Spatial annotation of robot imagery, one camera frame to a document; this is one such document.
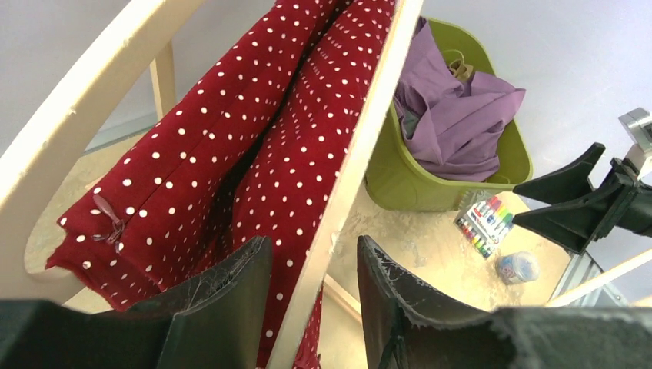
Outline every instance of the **wooden board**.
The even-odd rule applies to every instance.
[[[380,134],[422,5],[423,0],[405,0],[396,5],[394,20],[371,81],[367,101],[341,166],[340,178],[335,182],[324,217],[290,299],[271,352],[268,369],[292,367],[315,299],[326,276],[335,243],[344,227]]]
[[[59,268],[27,273],[29,235],[98,129],[203,2],[130,1],[0,158],[0,298],[63,303],[82,289],[71,273]]]

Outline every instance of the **lavender garment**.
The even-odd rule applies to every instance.
[[[498,139],[524,96],[524,89],[480,71],[459,82],[421,19],[394,103],[407,149],[420,165],[440,178],[479,182],[500,167]],[[412,135],[402,125],[406,113],[420,117]]]

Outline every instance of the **green bin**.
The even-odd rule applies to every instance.
[[[465,30],[430,20],[440,50],[459,50],[475,71],[494,75],[487,53]],[[444,53],[446,62],[459,58]],[[428,173],[405,147],[394,104],[389,108],[365,176],[371,199],[387,210],[449,211],[463,208],[502,191],[510,191],[532,176],[532,162],[515,121],[505,128],[497,149],[498,172],[485,182],[449,181]]]

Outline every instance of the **floor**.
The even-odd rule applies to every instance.
[[[32,232],[25,252],[28,271],[42,270],[45,259],[63,239],[62,230],[55,224],[56,218],[138,139],[139,136],[128,138],[80,158]],[[501,196],[507,199],[513,211],[527,210],[515,195]],[[454,212],[385,211],[374,204],[364,187],[360,188],[328,273],[357,298],[356,238],[369,234],[413,273],[477,308],[491,311],[498,306],[540,305],[547,301],[570,260],[561,248],[515,228],[501,245],[499,254],[527,249],[537,256],[544,272],[538,281],[508,287],[497,278],[491,259],[485,261],[455,229],[454,217]],[[324,369],[366,367],[361,325],[334,300],[326,297],[323,305],[320,352]],[[87,312],[109,309],[88,289],[75,295],[66,306]]]

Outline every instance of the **plastic container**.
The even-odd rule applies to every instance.
[[[487,53],[472,35],[455,25],[434,20],[429,22],[441,50],[459,50],[476,71],[494,74]],[[444,58],[448,63],[458,55],[444,53]],[[365,175],[367,192],[376,204],[387,210],[449,211],[465,208],[502,191],[511,191],[515,185],[531,178],[532,162],[515,121],[505,127],[497,154],[501,168],[485,182],[449,181],[436,177],[412,158],[403,142],[392,103]]]
[[[527,251],[519,251],[498,258],[496,271],[505,284],[536,281],[541,274],[537,259]]]

